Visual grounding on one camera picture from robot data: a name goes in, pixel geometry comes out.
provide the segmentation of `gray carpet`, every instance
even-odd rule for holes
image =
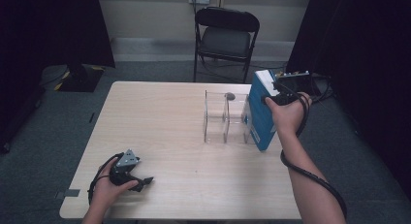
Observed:
[[[283,63],[258,62],[258,66],[280,68]],[[192,68],[191,61],[118,62],[115,69],[105,71],[93,93],[56,92],[53,87],[58,80],[47,83],[42,104],[16,134],[11,152],[0,155],[0,223],[79,223],[60,218],[62,200],[54,196],[70,186],[112,83],[117,80],[189,82]],[[64,66],[46,68],[42,83],[58,78],[64,70]],[[254,70],[262,68],[252,67],[248,83]],[[202,71],[241,78],[238,67]],[[198,81],[233,82],[206,75],[199,75]],[[334,98],[311,108],[300,139],[344,197],[348,223],[410,222],[410,202],[379,157],[355,134],[349,116]]]

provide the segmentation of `small round object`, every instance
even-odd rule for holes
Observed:
[[[227,93],[226,93],[226,98],[227,98],[227,100],[229,100],[229,101],[234,101],[234,100],[236,99],[236,95],[233,94],[233,93],[231,93],[231,92],[227,92]]]

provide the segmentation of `white wall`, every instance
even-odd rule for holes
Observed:
[[[308,0],[222,0],[261,22],[259,41],[293,42]],[[111,38],[194,39],[194,11],[188,0],[100,0]],[[210,0],[217,6],[217,0]]]

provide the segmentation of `folding chair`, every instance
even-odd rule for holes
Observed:
[[[196,12],[195,23],[196,50],[193,81],[196,81],[197,60],[200,56],[203,64],[204,57],[243,62],[242,82],[245,83],[260,30],[260,21],[248,12],[206,7]],[[203,36],[200,26],[205,27]]]

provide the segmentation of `forearm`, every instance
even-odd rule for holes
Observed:
[[[101,224],[103,223],[104,215],[107,208],[98,204],[91,204],[84,218],[82,224]]]
[[[326,180],[293,132],[278,130],[278,137],[290,163]],[[291,169],[289,174],[304,223],[345,223],[339,203],[333,194],[310,178]]]

